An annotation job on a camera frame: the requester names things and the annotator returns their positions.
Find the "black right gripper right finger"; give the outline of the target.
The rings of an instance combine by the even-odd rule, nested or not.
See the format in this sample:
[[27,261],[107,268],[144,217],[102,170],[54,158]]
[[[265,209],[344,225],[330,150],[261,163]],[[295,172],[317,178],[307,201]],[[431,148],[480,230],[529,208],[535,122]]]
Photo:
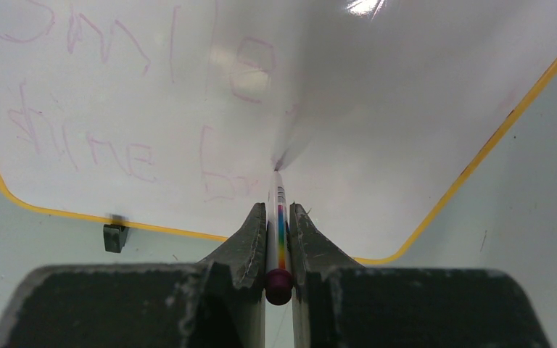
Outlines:
[[548,347],[520,285],[500,270],[368,268],[290,207],[296,347]]

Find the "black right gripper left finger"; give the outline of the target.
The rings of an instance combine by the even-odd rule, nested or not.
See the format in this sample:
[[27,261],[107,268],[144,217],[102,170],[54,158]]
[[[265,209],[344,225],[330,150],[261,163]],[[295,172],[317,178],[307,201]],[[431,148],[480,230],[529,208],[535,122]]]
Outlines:
[[266,209],[193,263],[51,265],[0,318],[0,347],[263,347]]

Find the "white marker pen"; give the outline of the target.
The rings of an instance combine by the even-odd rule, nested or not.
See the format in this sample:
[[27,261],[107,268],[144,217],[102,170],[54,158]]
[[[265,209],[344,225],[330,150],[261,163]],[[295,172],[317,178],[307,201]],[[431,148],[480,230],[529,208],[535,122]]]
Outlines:
[[292,297],[293,275],[289,246],[289,211],[279,171],[274,170],[266,208],[265,297],[272,305],[285,305]]

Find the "yellow framed whiteboard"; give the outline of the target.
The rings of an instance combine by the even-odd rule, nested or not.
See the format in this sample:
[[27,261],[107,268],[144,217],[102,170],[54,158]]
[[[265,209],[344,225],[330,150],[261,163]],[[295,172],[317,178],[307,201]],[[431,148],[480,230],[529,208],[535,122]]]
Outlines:
[[0,1],[0,187],[225,238],[271,173],[394,257],[557,59],[557,1]]

